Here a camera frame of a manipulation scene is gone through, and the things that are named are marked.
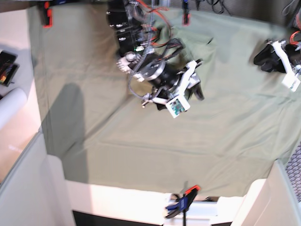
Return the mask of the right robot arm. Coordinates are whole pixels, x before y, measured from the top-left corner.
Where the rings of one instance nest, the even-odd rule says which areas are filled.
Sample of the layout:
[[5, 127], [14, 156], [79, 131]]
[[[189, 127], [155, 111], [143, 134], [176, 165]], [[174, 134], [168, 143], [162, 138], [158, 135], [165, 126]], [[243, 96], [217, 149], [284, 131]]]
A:
[[190, 60], [178, 69], [169, 61], [181, 54], [185, 45], [172, 37], [172, 27], [166, 23], [168, 38], [159, 44], [162, 29], [155, 27], [155, 15], [162, 16], [155, 1], [110, 0], [106, 17], [118, 42], [117, 65], [127, 73], [128, 89], [145, 107], [155, 104], [179, 115], [190, 108], [192, 95], [200, 101], [204, 95], [196, 69], [202, 60]]

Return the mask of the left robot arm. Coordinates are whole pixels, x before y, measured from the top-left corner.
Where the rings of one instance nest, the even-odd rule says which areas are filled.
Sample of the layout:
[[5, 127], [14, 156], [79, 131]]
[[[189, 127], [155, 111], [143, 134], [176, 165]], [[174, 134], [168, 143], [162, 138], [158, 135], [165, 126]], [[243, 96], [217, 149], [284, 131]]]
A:
[[301, 13], [294, 18], [297, 30], [289, 40], [268, 40], [264, 48], [255, 55], [253, 64], [264, 72], [285, 74], [285, 79], [293, 82], [301, 77]]

